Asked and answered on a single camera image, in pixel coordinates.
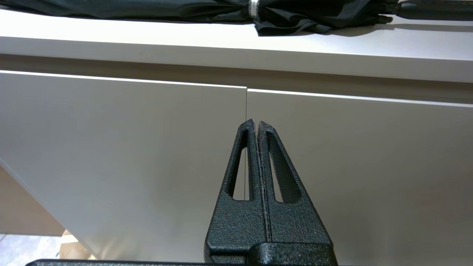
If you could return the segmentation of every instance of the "black umbrella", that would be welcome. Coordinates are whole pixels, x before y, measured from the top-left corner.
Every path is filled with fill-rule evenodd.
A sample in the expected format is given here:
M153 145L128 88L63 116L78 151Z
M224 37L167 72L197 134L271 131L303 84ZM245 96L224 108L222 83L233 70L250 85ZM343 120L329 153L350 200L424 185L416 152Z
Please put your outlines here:
M385 24L409 19L473 20L473 1L451 0L0 0L53 16L159 18L192 22L253 20L259 35Z

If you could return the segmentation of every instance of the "black clamp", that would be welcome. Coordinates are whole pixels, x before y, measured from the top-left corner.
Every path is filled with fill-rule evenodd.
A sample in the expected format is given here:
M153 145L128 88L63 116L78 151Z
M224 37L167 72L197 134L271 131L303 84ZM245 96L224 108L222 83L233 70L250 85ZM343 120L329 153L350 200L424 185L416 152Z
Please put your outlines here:
M247 148L249 200L233 199L240 155ZM274 171L283 202L277 202ZM253 120L236 133L205 239L206 263L336 266L333 243L276 130Z

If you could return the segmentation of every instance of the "umbrella strap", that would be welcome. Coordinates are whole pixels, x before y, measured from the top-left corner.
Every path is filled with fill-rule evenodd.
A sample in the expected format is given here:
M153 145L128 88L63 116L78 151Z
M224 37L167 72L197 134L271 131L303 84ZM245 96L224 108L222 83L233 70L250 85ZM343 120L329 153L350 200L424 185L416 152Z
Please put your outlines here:
M252 19L255 19L258 15L258 7L260 5L260 0L250 0L248 2L248 13Z

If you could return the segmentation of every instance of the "umbrella handle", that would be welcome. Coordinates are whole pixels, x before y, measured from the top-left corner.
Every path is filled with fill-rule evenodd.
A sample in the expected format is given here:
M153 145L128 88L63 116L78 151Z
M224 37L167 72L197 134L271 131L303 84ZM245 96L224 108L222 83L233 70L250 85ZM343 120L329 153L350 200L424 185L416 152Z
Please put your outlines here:
M408 0L398 5L395 14L402 18L473 20L473 1Z

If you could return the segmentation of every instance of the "cabinet door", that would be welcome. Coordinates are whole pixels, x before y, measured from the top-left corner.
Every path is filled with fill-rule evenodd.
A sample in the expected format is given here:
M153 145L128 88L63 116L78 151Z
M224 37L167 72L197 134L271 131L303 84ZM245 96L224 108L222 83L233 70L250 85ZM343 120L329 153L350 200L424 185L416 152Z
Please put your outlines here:
M473 105L248 90L340 265L472 265Z
M100 258L203 261L245 104L240 87L0 71L0 159Z

